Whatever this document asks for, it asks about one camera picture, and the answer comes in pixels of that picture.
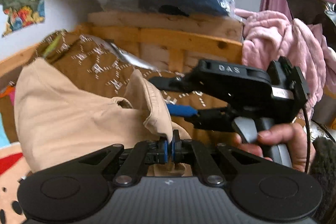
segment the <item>gray fuzzy fabric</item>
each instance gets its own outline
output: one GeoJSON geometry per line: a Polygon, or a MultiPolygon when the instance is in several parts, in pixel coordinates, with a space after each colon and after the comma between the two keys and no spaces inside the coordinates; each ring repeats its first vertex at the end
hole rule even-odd
{"type": "Polygon", "coordinates": [[[322,202],[313,219],[317,223],[327,224],[334,211],[333,198],[336,194],[336,144],[332,140],[319,137],[313,145],[316,156],[310,167],[310,174],[323,189],[322,202]]]}

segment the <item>black circular pad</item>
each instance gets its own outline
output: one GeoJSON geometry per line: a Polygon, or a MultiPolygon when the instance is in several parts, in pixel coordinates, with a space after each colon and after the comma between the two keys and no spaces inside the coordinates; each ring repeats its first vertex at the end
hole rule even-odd
{"type": "Polygon", "coordinates": [[[260,190],[272,198],[291,198],[299,190],[297,183],[289,178],[273,176],[265,178],[259,184],[260,190]]]}
{"type": "Polygon", "coordinates": [[[101,175],[27,177],[17,197],[25,214],[42,222],[74,222],[96,213],[109,196],[101,175]]]}
{"type": "Polygon", "coordinates": [[[238,175],[231,195],[248,214],[269,221],[295,221],[309,216],[320,204],[322,190],[311,176],[238,175]]]}
{"type": "Polygon", "coordinates": [[[63,199],[69,198],[81,189],[78,180],[70,177],[58,177],[45,181],[42,184],[41,192],[49,198],[63,199]]]}

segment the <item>black cable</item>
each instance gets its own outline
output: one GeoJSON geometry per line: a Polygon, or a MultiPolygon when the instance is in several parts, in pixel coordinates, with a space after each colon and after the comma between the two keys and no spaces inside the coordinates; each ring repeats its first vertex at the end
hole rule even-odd
{"type": "Polygon", "coordinates": [[[309,120],[307,115],[306,107],[302,108],[304,121],[306,123],[306,131],[307,131],[307,159],[306,159],[306,167],[304,169],[305,173],[308,173],[309,161],[310,161],[310,128],[309,128],[309,120]]]}
{"type": "Polygon", "coordinates": [[[314,120],[312,120],[312,121],[314,123],[316,123],[324,131],[324,133],[329,137],[329,139],[331,139],[334,143],[336,143],[334,137],[331,135],[331,133],[328,131],[328,129],[326,128],[325,125],[323,125],[323,124],[321,124],[321,123],[319,123],[317,121],[314,121],[314,120]]]}

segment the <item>brown fabric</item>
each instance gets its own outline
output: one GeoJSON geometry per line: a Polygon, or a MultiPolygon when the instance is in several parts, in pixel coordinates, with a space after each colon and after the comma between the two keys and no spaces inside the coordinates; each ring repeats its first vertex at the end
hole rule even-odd
{"type": "MultiPolygon", "coordinates": [[[[78,36],[65,31],[51,34],[40,43],[30,63],[35,58],[42,57],[45,50],[59,34],[62,34],[62,38],[56,48],[46,57],[49,64],[68,77],[80,90],[108,98],[124,96],[129,77],[135,68],[130,64],[119,61],[115,55],[104,48],[100,48],[90,38],[85,38],[82,35],[78,36]],[[99,65],[102,72],[95,73],[94,65],[99,65]]],[[[150,79],[153,76],[174,77],[176,75],[173,72],[137,69],[141,71],[145,79],[150,79]]],[[[195,109],[226,106],[226,103],[221,100],[195,92],[180,94],[162,91],[162,96],[167,101],[190,105],[195,109]]],[[[227,142],[231,139],[230,134],[195,130],[191,123],[185,122],[182,118],[173,117],[172,120],[185,128],[193,139],[200,140],[205,144],[227,142]]]]}
{"type": "Polygon", "coordinates": [[[323,35],[328,47],[336,50],[335,27],[336,13],[334,3],[326,0],[286,0],[293,18],[302,20],[305,24],[322,24],[323,35]]]}
{"type": "Polygon", "coordinates": [[[8,140],[11,143],[17,142],[18,138],[15,128],[14,108],[9,96],[0,99],[0,113],[8,140]]]}

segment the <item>hand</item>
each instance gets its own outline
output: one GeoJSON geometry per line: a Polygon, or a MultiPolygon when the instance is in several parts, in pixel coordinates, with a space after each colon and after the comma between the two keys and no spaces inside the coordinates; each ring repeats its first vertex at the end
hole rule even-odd
{"type": "MultiPolygon", "coordinates": [[[[263,157],[260,146],[256,144],[243,144],[241,137],[236,134],[234,140],[235,146],[248,153],[263,157]]],[[[264,145],[287,144],[289,154],[292,160],[292,167],[295,170],[304,172],[307,157],[307,135],[302,126],[298,123],[278,124],[270,130],[261,131],[258,134],[258,143],[264,145]]],[[[310,145],[310,164],[315,157],[315,148],[310,145]]]]}

